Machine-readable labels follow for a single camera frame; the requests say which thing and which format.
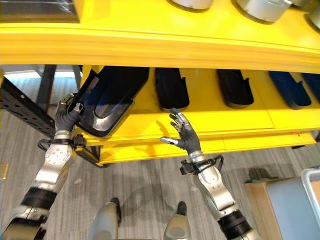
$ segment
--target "yellow shelving unit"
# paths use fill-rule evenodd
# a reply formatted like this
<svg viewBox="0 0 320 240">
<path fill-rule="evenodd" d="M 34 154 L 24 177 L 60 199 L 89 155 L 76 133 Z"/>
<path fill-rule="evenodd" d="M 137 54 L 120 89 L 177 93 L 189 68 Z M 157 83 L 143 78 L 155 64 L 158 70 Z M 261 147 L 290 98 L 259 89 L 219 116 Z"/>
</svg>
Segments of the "yellow shelving unit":
<svg viewBox="0 0 320 240">
<path fill-rule="evenodd" d="M 310 133 L 270 134 L 247 137 L 214 138 L 201 141 L 202 151 L 206 154 L 226 153 L 244 150 L 256 150 L 276 147 L 314 144 Z M 186 151 L 178 147 L 158 142 L 105 144 L 101 148 L 100 162 L 103 166 L 109 163 L 119 163 L 154 158 L 187 157 Z"/>
<path fill-rule="evenodd" d="M 314 144 L 308 131 L 320 129 L 320 104 L 289 108 L 268 70 L 320 74 L 320 34 L 305 12 L 287 10 L 274 24 L 244 17 L 231 0 L 214 0 L 201 13 L 166 0 L 76 0 L 80 23 L 0 23 L 1 64 L 81 64 L 85 80 L 104 65 L 151 67 L 135 104 L 108 137 L 84 134 L 88 146 L 102 146 L 100 166 L 139 159 L 185 156 L 159 142 L 177 137 L 161 111 L 154 67 L 180 68 L 190 105 L 185 114 L 205 153 Z M 215 69 L 242 69 L 250 78 L 254 104 L 225 105 Z"/>
<path fill-rule="evenodd" d="M 320 73 L 320 34 L 298 9 L 265 25 L 231 0 L 202 13 L 166 0 L 77 2 L 80 23 L 0 23 L 0 63 Z"/>
<path fill-rule="evenodd" d="M 84 78 L 90 67 L 84 68 Z M 320 104 L 309 89 L 312 104 L 304 109 L 289 108 L 267 71 L 243 70 L 250 78 L 254 103 L 243 109 L 228 107 L 223 99 L 215 69 L 181 68 L 186 77 L 190 105 L 184 111 L 201 140 L 270 134 L 291 134 L 320 129 Z M 293 74 L 297 81 L 300 74 Z M 157 143 L 162 136 L 177 137 L 169 115 L 160 108 L 155 89 L 155 69 L 135 97 L 126 118 L 107 137 L 83 134 L 88 146 L 128 143 Z"/>
</svg>

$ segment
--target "black plastic tray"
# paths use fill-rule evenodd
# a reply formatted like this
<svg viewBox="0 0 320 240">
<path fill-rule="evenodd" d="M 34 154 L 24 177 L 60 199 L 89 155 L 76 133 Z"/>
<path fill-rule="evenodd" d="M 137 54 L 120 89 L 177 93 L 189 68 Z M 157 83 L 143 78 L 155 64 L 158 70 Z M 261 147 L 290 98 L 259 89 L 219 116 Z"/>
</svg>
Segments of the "black plastic tray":
<svg viewBox="0 0 320 240">
<path fill-rule="evenodd" d="M 71 104 L 83 103 L 77 125 L 96 137 L 110 134 L 148 76 L 148 67 L 105 66 L 99 74 L 91 71 Z"/>
<path fill-rule="evenodd" d="M 289 72 L 270 71 L 269 75 L 290 108 L 298 110 L 311 104 L 302 81 L 296 82 Z"/>
<path fill-rule="evenodd" d="M 306 83 L 309 85 L 312 93 L 320 103 L 320 74 L 301 73 Z"/>
<path fill-rule="evenodd" d="M 171 108 L 182 111 L 190 101 L 185 77 L 181 78 L 179 68 L 157 67 L 155 89 L 163 111 Z"/>
<path fill-rule="evenodd" d="M 217 69 L 224 102 L 230 108 L 243 109 L 254 103 L 249 78 L 244 79 L 237 69 Z"/>
</svg>

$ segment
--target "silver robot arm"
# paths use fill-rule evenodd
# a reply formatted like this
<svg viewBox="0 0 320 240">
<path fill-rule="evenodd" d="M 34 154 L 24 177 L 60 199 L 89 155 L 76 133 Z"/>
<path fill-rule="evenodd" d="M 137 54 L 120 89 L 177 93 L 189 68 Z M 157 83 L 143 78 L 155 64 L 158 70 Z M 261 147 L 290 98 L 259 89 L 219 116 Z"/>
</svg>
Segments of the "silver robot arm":
<svg viewBox="0 0 320 240">
<path fill-rule="evenodd" d="M 46 230 L 43 224 L 49 217 L 49 210 L 63 187 L 70 166 L 76 159 L 71 147 L 74 124 L 82 110 L 78 104 L 67 113 L 71 97 L 61 101 L 55 116 L 56 133 L 45 152 L 44 164 L 36 175 L 29 191 L 17 206 L 0 239 L 42 240 Z"/>
<path fill-rule="evenodd" d="M 220 171 L 213 166 L 218 158 L 207 159 L 201 151 L 200 141 L 188 119 L 177 109 L 170 110 L 174 120 L 171 125 L 179 132 L 180 139 L 162 137 L 164 143 L 175 145 L 188 153 L 190 162 L 182 161 L 181 173 L 193 174 L 204 202 L 213 218 L 218 222 L 228 240 L 261 240 L 258 232 L 251 228 L 231 193 L 225 187 Z"/>
</svg>

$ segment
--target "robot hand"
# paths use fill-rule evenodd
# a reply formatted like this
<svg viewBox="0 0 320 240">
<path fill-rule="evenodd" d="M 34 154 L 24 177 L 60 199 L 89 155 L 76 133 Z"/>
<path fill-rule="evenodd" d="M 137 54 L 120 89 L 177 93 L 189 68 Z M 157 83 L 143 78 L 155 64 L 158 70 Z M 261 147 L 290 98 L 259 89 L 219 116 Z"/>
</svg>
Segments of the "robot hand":
<svg viewBox="0 0 320 240">
<path fill-rule="evenodd" d="M 185 115 L 176 108 L 171 108 L 170 112 L 170 118 L 175 121 L 172 121 L 171 125 L 178 131 L 180 139 L 163 136 L 160 140 L 186 150 L 188 154 L 201 151 L 199 138 Z"/>
<path fill-rule="evenodd" d="M 195 185 L 227 240 L 261 240 L 225 187 L 219 170 L 213 166 L 215 161 L 207 159 L 202 153 L 199 138 L 188 119 L 175 108 L 170 109 L 170 112 L 170 118 L 175 121 L 171 125 L 179 132 L 180 139 L 163 136 L 160 140 L 187 151 L 191 162 L 181 162 L 181 173 L 193 174 Z"/>
</svg>

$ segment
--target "metal pot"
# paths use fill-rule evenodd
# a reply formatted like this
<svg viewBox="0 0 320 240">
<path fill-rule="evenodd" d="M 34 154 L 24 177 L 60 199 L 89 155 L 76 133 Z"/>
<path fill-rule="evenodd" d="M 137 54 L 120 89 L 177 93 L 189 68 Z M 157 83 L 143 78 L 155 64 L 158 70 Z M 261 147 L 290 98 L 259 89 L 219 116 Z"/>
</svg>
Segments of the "metal pot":
<svg viewBox="0 0 320 240">
<path fill-rule="evenodd" d="M 214 0 L 171 0 L 176 4 L 179 4 L 183 7 L 196 9 L 196 10 L 204 10 L 211 7 Z"/>
<path fill-rule="evenodd" d="M 274 23 L 291 6 L 289 0 L 236 0 L 236 3 L 250 16 L 268 23 Z"/>
<path fill-rule="evenodd" d="M 307 18 L 318 30 L 320 30 L 320 4 L 307 15 Z"/>
</svg>

